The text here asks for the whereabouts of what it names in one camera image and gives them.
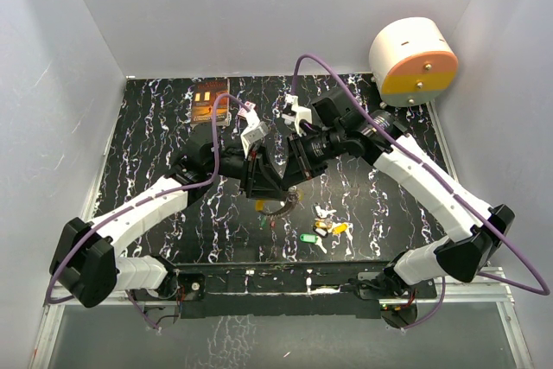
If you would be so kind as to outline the large keyring with yellow handle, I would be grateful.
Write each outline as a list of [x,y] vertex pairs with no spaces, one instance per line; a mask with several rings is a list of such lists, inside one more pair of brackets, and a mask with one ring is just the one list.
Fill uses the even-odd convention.
[[261,215],[266,216],[267,219],[279,219],[290,214],[301,201],[291,200],[288,191],[285,199],[281,201],[257,200],[255,210]]

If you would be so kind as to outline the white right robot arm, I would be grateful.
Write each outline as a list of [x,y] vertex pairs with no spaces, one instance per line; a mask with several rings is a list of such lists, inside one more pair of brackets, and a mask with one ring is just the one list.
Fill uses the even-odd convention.
[[515,213],[470,194],[441,169],[394,116],[383,109],[367,113],[348,90],[334,88],[311,107],[286,94],[282,117],[295,127],[289,138],[286,187],[318,175],[327,161],[348,154],[363,158],[413,196],[442,226],[444,237],[408,250],[385,271],[385,287],[407,296],[417,283],[450,276],[470,283],[502,245]]

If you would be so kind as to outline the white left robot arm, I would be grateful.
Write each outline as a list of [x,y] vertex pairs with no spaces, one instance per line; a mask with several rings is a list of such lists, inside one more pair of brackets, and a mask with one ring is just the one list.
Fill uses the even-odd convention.
[[201,199],[217,175],[240,177],[265,132],[241,134],[239,143],[215,149],[212,132],[193,134],[169,170],[153,185],[95,219],[69,220],[62,230],[49,272],[83,306],[99,305],[114,291],[146,289],[168,299],[178,289],[174,267],[148,255],[126,258],[124,250],[167,217]]

